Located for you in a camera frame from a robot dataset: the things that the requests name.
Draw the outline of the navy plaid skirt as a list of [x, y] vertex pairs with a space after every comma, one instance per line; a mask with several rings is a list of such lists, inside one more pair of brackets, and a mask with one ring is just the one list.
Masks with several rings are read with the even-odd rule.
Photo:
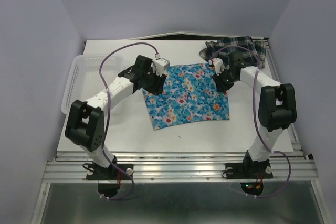
[[244, 59], [253, 66], [265, 67], [267, 45], [261, 40], [253, 40], [250, 36], [222, 37], [217, 41], [205, 43], [205, 48], [199, 52], [199, 56], [209, 61], [213, 56], [222, 58], [228, 65], [227, 56], [232, 52], [241, 52]]

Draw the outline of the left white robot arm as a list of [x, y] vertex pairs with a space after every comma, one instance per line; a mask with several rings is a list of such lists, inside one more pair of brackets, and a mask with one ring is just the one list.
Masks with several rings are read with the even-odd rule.
[[81, 147], [92, 159], [92, 173], [110, 179], [121, 169], [117, 158], [105, 145], [111, 110], [123, 99], [144, 89], [150, 94], [163, 92], [165, 70], [170, 62], [164, 58], [137, 56], [135, 63], [121, 71], [111, 84], [106, 84], [92, 98], [72, 103], [68, 114], [65, 137]]

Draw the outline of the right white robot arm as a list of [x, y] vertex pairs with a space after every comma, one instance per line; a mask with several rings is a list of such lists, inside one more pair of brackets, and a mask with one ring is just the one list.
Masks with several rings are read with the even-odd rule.
[[295, 89], [282, 84], [259, 70], [259, 63], [232, 52], [226, 58], [213, 58], [212, 76], [218, 92], [226, 92], [241, 81], [253, 90], [253, 120], [256, 138], [240, 163], [226, 163], [223, 176], [227, 179], [272, 178], [270, 155], [285, 129], [297, 119]]

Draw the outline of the blue floral skirt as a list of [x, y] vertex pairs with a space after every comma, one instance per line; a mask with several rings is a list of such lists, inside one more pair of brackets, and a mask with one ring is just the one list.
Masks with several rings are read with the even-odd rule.
[[229, 120], [226, 92], [218, 92], [207, 63], [171, 66], [165, 72], [163, 92], [142, 90], [154, 130], [187, 123]]

